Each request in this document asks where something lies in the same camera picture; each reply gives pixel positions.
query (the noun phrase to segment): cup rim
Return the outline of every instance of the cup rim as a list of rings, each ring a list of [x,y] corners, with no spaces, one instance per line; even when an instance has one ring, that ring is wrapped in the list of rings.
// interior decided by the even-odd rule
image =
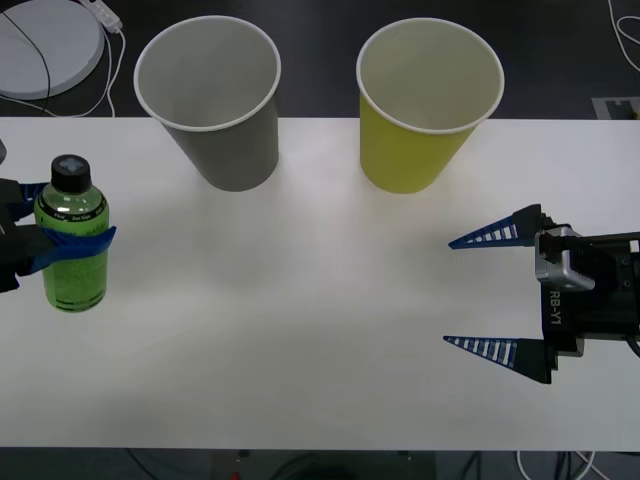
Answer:
[[[397,118],[392,117],[391,115],[386,113],[384,110],[382,110],[371,99],[371,97],[367,93],[366,88],[364,87],[364,83],[362,81],[362,75],[361,75],[362,59],[364,57],[364,54],[367,51],[367,49],[369,48],[369,46],[371,45],[371,43],[373,43],[373,41],[376,38],[378,38],[378,36],[380,36],[382,33],[386,32],[387,30],[390,30],[390,29],[392,29],[394,27],[397,27],[398,25],[405,25],[405,24],[408,24],[408,23],[444,23],[444,24],[450,25],[450,26],[456,28],[457,30],[463,31],[464,33],[467,33],[467,34],[471,35],[472,37],[474,37],[480,43],[480,45],[482,45],[489,52],[491,58],[494,60],[496,66],[498,67],[498,73],[499,73],[499,77],[500,77],[499,78],[500,85],[498,87],[498,95],[496,96],[495,102],[491,105],[491,107],[487,110],[487,112],[484,115],[482,115],[480,118],[474,120],[471,123],[468,123],[466,125],[462,125],[461,127],[441,129],[441,130],[434,130],[434,129],[429,129],[429,128],[419,128],[419,127],[415,127],[413,125],[409,125],[408,123],[404,123],[404,122],[398,120]],[[504,70],[502,69],[502,64],[500,63],[500,59],[498,58],[498,55],[493,50],[493,48],[491,48],[491,46],[480,35],[478,35],[474,31],[468,29],[467,27],[463,27],[462,25],[459,25],[457,23],[450,22],[448,20],[442,20],[440,18],[430,18],[430,17],[406,18],[404,20],[398,20],[397,22],[390,23],[389,25],[387,25],[387,26],[381,28],[380,30],[378,30],[376,33],[371,35],[371,37],[369,37],[369,39],[365,42],[365,44],[360,49],[360,54],[358,55],[358,61],[356,63],[356,78],[358,80],[358,87],[360,88],[360,93],[365,98],[367,103],[371,106],[371,108],[373,108],[380,116],[382,116],[384,119],[390,121],[391,123],[393,123],[393,124],[395,124],[395,125],[397,125],[397,126],[399,126],[401,128],[404,128],[405,130],[411,130],[413,132],[426,133],[426,134],[430,134],[430,135],[450,135],[452,133],[464,132],[465,130],[468,130],[470,128],[475,127],[476,125],[478,125],[483,120],[486,120],[487,118],[489,118],[491,116],[491,114],[493,112],[495,112],[496,108],[498,108],[498,105],[500,104],[500,101],[502,100],[502,95],[504,94]]]
[[[226,123],[221,123],[219,125],[213,125],[213,126],[207,126],[207,127],[190,127],[187,125],[180,125],[179,123],[175,123],[170,120],[167,120],[166,118],[161,117],[156,112],[154,112],[151,109],[151,107],[149,107],[149,105],[147,105],[147,102],[145,102],[142,94],[140,93],[140,86],[138,83],[139,74],[140,74],[140,65],[142,64],[142,61],[146,57],[149,49],[165,35],[169,34],[173,30],[183,27],[186,24],[189,24],[192,22],[212,20],[212,19],[216,19],[216,20],[222,19],[222,20],[227,20],[235,23],[240,23],[254,30],[262,38],[264,38],[267,41],[267,43],[271,46],[271,49],[273,50],[273,53],[275,54],[275,57],[276,57],[276,76],[273,81],[273,85],[271,86],[271,89],[269,90],[267,95],[265,95],[262,101],[256,107],[254,107],[252,110],[245,113],[241,117],[238,117]],[[215,132],[217,130],[224,130],[226,128],[233,127],[234,125],[238,125],[239,123],[242,123],[245,120],[248,120],[249,118],[253,117],[256,113],[258,113],[260,110],[262,110],[262,108],[271,100],[271,98],[275,94],[276,89],[278,88],[278,84],[280,83],[281,73],[282,73],[282,63],[280,60],[280,52],[278,52],[278,48],[276,47],[276,44],[271,39],[271,37],[269,37],[269,35],[267,35],[261,28],[257,27],[251,22],[247,22],[246,20],[242,20],[236,17],[229,17],[226,15],[204,15],[201,17],[189,18],[187,20],[183,20],[181,22],[175,23],[170,27],[165,28],[162,32],[160,32],[155,37],[153,37],[153,39],[151,39],[151,41],[144,47],[144,49],[142,50],[142,53],[140,54],[140,56],[138,57],[138,60],[136,61],[136,67],[133,71],[133,88],[136,92],[136,97],[138,97],[138,102],[140,102],[140,105],[142,106],[144,111],[147,112],[152,118],[155,118],[156,120],[158,120],[163,125],[174,128],[176,130],[182,130],[184,132]]]

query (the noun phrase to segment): bottle cap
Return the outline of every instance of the bottle cap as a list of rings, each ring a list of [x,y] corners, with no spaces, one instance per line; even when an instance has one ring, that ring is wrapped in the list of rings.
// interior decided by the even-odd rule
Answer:
[[[91,188],[89,162],[78,155],[60,155],[51,162],[51,185],[63,193],[80,194]]]

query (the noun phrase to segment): floor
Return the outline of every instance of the floor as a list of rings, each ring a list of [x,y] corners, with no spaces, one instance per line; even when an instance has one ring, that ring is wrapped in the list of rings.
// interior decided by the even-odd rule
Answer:
[[[612,0],[616,16],[638,15],[637,0]],[[3,0],[2,9],[20,0]],[[128,47],[113,98],[118,116],[145,116],[132,86],[138,55],[169,25],[199,15],[232,15],[264,29],[283,62],[278,90],[281,116],[355,117],[358,92],[355,61],[365,40],[395,20],[433,16],[461,23],[496,50],[506,75],[496,118],[595,119],[592,98],[640,96],[640,74],[624,60],[613,35],[606,0],[107,0],[122,18]],[[640,22],[626,29],[640,37]],[[115,51],[120,39],[113,37]],[[627,42],[640,62],[640,46]],[[79,86],[50,100],[49,110],[73,115],[100,97],[107,74],[106,52]],[[0,100],[0,116],[37,112]],[[108,116],[106,102],[95,112]],[[269,479],[301,452],[252,452],[238,462],[235,451],[136,450],[136,458],[158,480]],[[321,464],[345,465],[357,477],[375,479],[521,478],[513,452],[484,452],[465,472],[472,452],[317,453]],[[557,454],[523,455],[532,479],[553,478]],[[609,478],[640,476],[640,458],[598,453]],[[580,461],[574,455],[573,466]],[[333,480],[338,480],[337,473]],[[11,480],[150,480],[124,449],[0,449],[0,478]],[[321,480],[324,477],[309,477]],[[597,478],[589,473],[585,479]]]
[[[311,462],[342,466],[351,476],[304,476],[300,480],[509,480],[522,478],[513,452],[483,452],[469,464],[473,452],[306,452],[254,451],[238,462],[236,451],[135,450],[138,466],[124,449],[2,449],[0,476],[11,480],[227,480],[239,472],[242,480],[272,480],[278,468],[302,457],[277,479],[294,480]],[[552,479],[558,455],[526,452],[522,462],[529,476]],[[638,478],[640,458],[598,453],[594,464],[611,480]],[[572,470],[583,464],[572,456]],[[590,472],[585,480],[599,478]]]

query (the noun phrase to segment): power strip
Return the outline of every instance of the power strip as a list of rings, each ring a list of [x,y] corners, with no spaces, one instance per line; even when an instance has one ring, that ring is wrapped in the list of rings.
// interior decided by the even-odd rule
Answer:
[[[87,10],[98,19],[109,33],[117,33],[122,29],[122,22],[113,10],[105,5],[102,0],[78,0]]]

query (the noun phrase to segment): green bottle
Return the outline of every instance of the green bottle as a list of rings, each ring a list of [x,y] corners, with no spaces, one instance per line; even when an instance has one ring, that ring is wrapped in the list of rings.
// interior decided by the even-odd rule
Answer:
[[[96,235],[109,228],[109,206],[91,184],[89,162],[62,155],[51,162],[51,183],[38,195],[36,223],[63,233]],[[49,303],[65,312],[83,312],[104,298],[107,252],[80,260],[63,260],[43,270]]]

